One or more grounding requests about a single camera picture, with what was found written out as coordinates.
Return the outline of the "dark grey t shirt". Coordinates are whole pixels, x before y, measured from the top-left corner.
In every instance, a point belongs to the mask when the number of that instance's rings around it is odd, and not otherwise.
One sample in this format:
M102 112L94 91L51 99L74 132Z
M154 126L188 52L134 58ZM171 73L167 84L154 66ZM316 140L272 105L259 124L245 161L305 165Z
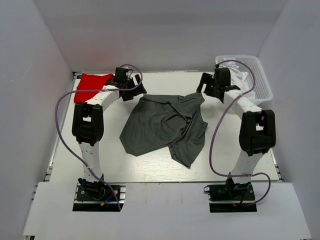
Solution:
M119 136L135 157L168 147L171 158L190 168L205 145L208 127L202 118L201 93L142 96Z

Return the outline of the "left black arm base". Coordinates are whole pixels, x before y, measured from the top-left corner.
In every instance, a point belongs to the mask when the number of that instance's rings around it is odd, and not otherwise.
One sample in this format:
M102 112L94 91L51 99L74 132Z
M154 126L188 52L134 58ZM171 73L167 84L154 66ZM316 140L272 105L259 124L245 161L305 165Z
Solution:
M114 212L121 211L125 203L126 185L106 184L79 178L73 201L73 212Z

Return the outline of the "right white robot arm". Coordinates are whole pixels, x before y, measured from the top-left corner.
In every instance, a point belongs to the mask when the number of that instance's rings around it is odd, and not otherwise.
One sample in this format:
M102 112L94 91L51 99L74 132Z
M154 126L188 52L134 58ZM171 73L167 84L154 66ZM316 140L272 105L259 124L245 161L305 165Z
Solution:
M226 174L224 184L208 186L210 200L239 204L255 200L251 178L259 160L276 144L275 113L261 109L238 86L232 85L231 72L226 67L216 67L213 74L203 73L196 91L219 99L241 120L238 160L233 170Z

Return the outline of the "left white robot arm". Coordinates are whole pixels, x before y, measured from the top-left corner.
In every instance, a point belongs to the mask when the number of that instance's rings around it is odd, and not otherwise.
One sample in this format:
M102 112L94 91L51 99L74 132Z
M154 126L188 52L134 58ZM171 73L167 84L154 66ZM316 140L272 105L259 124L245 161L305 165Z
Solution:
M75 137L84 162L84 176L80 186L94 200L109 194L103 183L99 145L104 135L104 112L115 101L133 100L145 94L141 72L133 75L134 67L126 65L114 73L96 75L83 73L74 96L72 135Z

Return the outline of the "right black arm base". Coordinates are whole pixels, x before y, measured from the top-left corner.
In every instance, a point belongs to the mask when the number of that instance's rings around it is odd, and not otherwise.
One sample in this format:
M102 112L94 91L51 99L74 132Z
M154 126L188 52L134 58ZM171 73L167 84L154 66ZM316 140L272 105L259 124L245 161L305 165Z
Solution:
M250 182L239 184L228 178L224 184L211 184L203 188L208 194L211 213L254 213L256 198Z

